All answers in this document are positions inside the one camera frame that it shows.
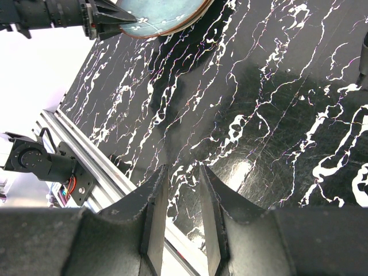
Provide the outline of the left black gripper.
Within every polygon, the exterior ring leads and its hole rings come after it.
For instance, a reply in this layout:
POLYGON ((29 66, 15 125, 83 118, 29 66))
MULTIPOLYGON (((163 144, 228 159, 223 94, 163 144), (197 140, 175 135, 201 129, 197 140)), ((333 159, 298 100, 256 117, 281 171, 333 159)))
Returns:
POLYGON ((137 22, 135 16, 112 1, 1 1, 1 30, 31 39, 31 30, 81 26, 91 40, 120 35, 121 26, 137 22))

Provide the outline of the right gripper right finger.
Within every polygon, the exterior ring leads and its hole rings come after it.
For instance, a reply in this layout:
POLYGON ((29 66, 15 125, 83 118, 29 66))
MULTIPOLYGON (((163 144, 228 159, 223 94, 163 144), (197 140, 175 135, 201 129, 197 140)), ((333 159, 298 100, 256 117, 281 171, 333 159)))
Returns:
POLYGON ((366 275, 367 209, 264 210, 200 167, 210 275, 366 275))

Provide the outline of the blue glazed plate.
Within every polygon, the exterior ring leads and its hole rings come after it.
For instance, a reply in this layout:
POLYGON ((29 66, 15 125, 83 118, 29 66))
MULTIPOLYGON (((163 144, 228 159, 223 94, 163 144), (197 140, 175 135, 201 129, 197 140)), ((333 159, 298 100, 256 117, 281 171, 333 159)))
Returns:
POLYGON ((144 39, 183 29, 212 3, 202 0, 124 0, 117 1, 117 6, 137 19, 122 25, 122 31, 128 36, 144 39))

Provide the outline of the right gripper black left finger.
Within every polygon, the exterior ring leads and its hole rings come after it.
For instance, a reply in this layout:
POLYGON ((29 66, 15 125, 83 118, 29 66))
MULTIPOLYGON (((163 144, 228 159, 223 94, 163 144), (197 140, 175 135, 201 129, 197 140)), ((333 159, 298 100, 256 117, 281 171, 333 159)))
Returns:
POLYGON ((2 275, 160 275, 168 168, 98 213, 2 208, 2 275))

